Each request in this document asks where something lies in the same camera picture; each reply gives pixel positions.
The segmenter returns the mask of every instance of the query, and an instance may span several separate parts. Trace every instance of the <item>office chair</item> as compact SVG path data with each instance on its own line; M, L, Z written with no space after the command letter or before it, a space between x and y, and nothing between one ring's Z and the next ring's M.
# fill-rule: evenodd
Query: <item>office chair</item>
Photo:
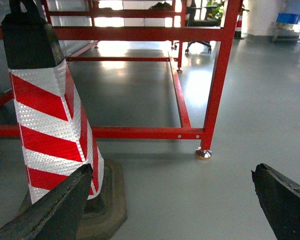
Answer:
M200 9L206 9L204 19L195 20L196 11ZM219 25L217 19L208 19L210 17L209 14L212 13L213 9L216 6L204 6L197 7L195 0L187 0L186 7L186 16L185 16L185 26L187 27L217 27ZM211 53L211 45L209 41L189 41L186 47L185 53L189 53L189 47L194 44L199 43L208 47L208 53Z

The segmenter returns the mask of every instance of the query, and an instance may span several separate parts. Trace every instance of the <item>white wall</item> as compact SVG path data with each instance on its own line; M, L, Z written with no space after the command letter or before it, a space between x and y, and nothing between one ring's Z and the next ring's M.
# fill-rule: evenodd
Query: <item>white wall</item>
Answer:
M272 36L274 25L284 0L248 0L247 33L255 36Z
M158 1L123 1L123 9L149 9ZM164 18L125 18L124 26L164 27Z
M246 0L250 10L246 14L246 32L255 36L272 36L279 13L300 14L300 0ZM298 35L292 31L281 30L280 35Z

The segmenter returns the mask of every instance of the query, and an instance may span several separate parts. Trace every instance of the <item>red metal frame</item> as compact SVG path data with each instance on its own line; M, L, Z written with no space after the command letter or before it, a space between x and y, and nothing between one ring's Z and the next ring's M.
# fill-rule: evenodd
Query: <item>red metal frame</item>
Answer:
M9 102L13 98L14 96L11 90L0 94L0 107L3 106L5 103Z
M229 62L235 27L237 23L238 9L242 0L226 0L221 27L55 27L56 34L60 40L95 40L99 41L218 41L216 48L216 60L214 62L211 88L208 97L207 110L203 128L191 128L186 104L178 74L175 69L175 60L171 55L169 58L158 58L160 61L169 61L173 76L174 89L180 115L181 127L107 127L92 126L93 136L96 138L121 138L121 139L198 139L201 140L201 149L211 148L214 128L217 120L222 89L225 81ZM0 137L17 137L19 129L17 125L0 125Z
M185 25L185 14L186 14L186 1L183 1L183 8L181 12L176 12L176 1L172 1L172 10L164 10L164 9L123 9L123 10L111 10L107 8L99 8L99 2L98 1L92 1L88 0L88 11L50 11L47 0L42 0L43 7L45 10L46 18L47 21L52 24L51 21L51 16L59 16L59 17L90 17L92 26L95 27L95 18L100 18L100 17L105 17L105 18L172 18L172 24L174 24L175 16L180 16L181 18L181 26ZM182 64L182 44L180 44L180 49L178 52L178 57L176 58L178 61L178 68L181 68ZM67 60L68 61L124 61L121 60L120 58L105 58L102 59L103 57L85 57L85 58L74 58L74 56L68 56ZM140 61L140 62L162 62L162 59L160 58L146 58L144 59L143 57L135 57L134 59L128 59L127 61Z

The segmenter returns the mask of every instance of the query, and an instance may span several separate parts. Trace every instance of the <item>red post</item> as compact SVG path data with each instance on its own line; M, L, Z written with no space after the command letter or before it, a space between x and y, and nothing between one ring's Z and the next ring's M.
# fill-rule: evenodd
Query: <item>red post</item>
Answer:
M231 47L233 43L238 8L242 0L225 1L225 14L222 16L221 26L223 27L223 35L221 42L217 44L216 59L212 73L211 88L208 97L207 110L204 120L204 139L201 140L200 150L196 151L198 158L203 159L200 153L211 149L211 143L217 121L218 109L221 100L222 90L225 82L227 66L229 62Z

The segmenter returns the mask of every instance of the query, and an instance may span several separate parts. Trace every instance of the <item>reflective tape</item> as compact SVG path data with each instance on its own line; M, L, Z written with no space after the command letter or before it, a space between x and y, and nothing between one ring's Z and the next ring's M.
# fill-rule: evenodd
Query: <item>reflective tape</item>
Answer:
M66 61L9 71L32 203L87 163L93 169L88 199L96 197L104 160Z

